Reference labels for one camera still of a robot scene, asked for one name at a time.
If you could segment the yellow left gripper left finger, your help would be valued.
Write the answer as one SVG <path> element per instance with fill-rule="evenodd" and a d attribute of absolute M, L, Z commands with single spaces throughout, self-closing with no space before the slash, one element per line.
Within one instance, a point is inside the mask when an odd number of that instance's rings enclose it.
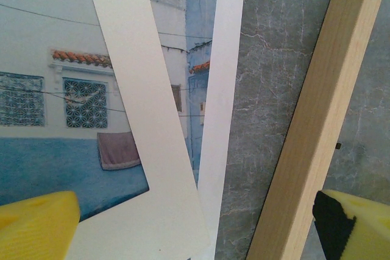
<path fill-rule="evenodd" d="M 0 260 L 64 260 L 79 219 L 73 191 L 0 206 Z"/>

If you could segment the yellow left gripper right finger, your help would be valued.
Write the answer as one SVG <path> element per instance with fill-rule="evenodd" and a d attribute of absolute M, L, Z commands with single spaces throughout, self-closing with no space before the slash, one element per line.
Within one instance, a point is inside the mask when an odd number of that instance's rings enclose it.
<path fill-rule="evenodd" d="M 326 260 L 390 260 L 389 205 L 322 190 L 313 217 Z"/>

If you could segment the light wooden picture frame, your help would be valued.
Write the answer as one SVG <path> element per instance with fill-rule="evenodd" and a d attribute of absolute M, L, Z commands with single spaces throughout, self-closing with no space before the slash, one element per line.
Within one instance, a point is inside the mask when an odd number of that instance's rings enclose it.
<path fill-rule="evenodd" d="M 330 0 L 246 260 L 300 260 L 381 0 Z"/>

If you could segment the white mat board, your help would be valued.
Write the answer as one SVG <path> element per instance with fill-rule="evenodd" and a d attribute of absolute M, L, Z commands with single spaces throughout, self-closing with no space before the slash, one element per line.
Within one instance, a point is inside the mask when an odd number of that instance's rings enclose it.
<path fill-rule="evenodd" d="M 188 260 L 209 244 L 150 0 L 93 0 L 149 190 L 81 222 L 66 260 Z"/>

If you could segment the blue building photo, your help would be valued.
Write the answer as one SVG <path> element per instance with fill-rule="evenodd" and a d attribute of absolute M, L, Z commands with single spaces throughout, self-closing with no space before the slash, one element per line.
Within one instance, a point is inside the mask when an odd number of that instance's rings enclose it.
<path fill-rule="evenodd" d="M 199 173 L 216 0 L 150 0 Z M 149 190 L 93 0 L 0 0 L 0 206 L 74 191 L 86 220 Z"/>

